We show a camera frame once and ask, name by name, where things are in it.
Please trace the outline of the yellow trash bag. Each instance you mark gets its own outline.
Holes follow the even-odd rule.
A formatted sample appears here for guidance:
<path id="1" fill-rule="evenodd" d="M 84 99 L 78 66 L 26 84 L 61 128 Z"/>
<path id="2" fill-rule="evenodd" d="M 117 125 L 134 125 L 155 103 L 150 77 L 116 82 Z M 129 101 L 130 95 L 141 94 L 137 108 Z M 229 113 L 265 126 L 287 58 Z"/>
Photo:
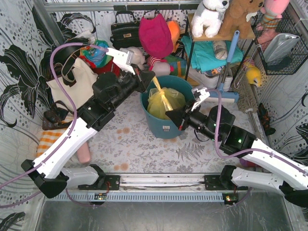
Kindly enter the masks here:
<path id="1" fill-rule="evenodd" d="M 157 77 L 152 82 L 155 87 L 149 90 L 147 112 L 156 118 L 170 120 L 166 112 L 182 108 L 186 104 L 185 97 L 173 88 L 161 87 Z"/>

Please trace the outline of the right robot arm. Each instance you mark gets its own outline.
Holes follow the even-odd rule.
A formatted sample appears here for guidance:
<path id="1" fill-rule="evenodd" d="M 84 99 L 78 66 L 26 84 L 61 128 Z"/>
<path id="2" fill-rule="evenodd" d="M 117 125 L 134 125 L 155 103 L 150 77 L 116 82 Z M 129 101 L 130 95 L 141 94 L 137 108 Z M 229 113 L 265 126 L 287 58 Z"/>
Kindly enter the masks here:
<path id="1" fill-rule="evenodd" d="M 257 173 L 235 166 L 225 166 L 220 184 L 233 187 L 253 187 L 283 195 L 297 206 L 308 206 L 308 167 L 271 149 L 256 135 L 235 126 L 235 116 L 221 104 L 211 108 L 208 115 L 193 108 L 194 103 L 167 111 L 166 115 L 179 130 L 192 127 L 215 144 L 215 151 L 222 159 L 237 157 L 254 163 L 266 173 Z"/>

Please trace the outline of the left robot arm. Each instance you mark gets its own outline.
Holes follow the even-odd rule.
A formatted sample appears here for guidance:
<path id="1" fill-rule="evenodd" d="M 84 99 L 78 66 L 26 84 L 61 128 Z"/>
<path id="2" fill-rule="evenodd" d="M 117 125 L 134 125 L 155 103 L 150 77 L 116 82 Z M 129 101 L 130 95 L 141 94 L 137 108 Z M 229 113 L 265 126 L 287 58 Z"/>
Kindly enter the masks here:
<path id="1" fill-rule="evenodd" d="M 25 160 L 21 167 L 47 197 L 54 198 L 67 188 L 108 190 L 107 175 L 96 164 L 84 168 L 65 168 L 66 162 L 114 116 L 116 108 L 134 91 L 143 93 L 153 71 L 133 67 L 133 74 L 117 78 L 112 72 L 98 75 L 92 85 L 93 95 L 78 109 L 76 118 L 56 142 L 35 160 Z"/>

